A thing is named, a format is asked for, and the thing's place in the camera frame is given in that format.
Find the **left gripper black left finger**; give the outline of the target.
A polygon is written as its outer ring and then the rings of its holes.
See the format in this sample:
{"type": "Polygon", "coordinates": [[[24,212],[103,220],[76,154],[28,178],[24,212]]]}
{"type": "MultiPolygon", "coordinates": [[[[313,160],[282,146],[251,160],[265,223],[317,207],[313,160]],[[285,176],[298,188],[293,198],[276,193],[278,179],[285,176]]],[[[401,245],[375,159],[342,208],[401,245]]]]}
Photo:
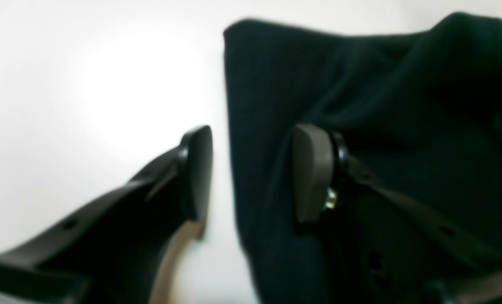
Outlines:
{"type": "Polygon", "coordinates": [[[148,304],[170,241],[208,212],[212,130],[191,129],[124,185],[0,253],[0,304],[148,304]]]}

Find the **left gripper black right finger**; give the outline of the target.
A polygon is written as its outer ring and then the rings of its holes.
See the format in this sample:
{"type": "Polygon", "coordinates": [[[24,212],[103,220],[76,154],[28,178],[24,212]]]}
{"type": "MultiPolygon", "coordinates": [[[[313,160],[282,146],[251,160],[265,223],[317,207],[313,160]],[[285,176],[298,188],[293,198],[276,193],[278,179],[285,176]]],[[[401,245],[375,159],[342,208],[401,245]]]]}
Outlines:
{"type": "Polygon", "coordinates": [[[331,282],[356,304],[502,304],[502,254],[383,182],[341,133],[293,131],[298,223],[314,225],[331,282]]]}

